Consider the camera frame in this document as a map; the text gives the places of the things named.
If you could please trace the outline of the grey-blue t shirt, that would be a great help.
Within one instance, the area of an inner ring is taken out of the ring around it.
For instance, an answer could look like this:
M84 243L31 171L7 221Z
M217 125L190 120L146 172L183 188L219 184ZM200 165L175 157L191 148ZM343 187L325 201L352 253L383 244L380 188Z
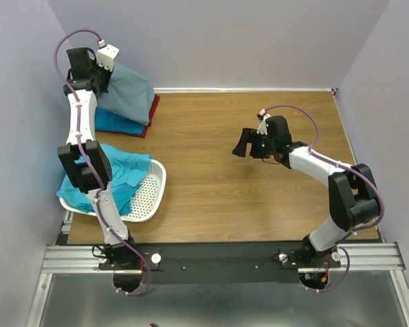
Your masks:
M149 79L116 63L108 83L108 92L97 96L97 107L121 118L147 126L155 99Z

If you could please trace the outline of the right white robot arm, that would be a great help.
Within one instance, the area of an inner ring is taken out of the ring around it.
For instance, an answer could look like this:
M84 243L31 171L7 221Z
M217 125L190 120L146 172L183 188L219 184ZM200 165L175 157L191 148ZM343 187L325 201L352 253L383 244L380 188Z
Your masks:
M384 209L372 172L365 164L351 166L322 156L304 142L292 140L283 116L260 117L258 128L244 128L232 154L254 159L273 158L328 188L329 217L304 237L297 260L314 267L349 233L381 216Z

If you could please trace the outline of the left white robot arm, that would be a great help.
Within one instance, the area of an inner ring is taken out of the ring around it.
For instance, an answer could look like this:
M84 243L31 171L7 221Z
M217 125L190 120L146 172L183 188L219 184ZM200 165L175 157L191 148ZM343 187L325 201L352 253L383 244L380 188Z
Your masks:
M120 218L111 191L112 169L95 137L97 95L108 90L119 49L112 45L67 50L70 68L61 75L68 98L70 131L57 149L59 160L73 187L90 202L104 234L99 259L123 270L138 265L135 242Z

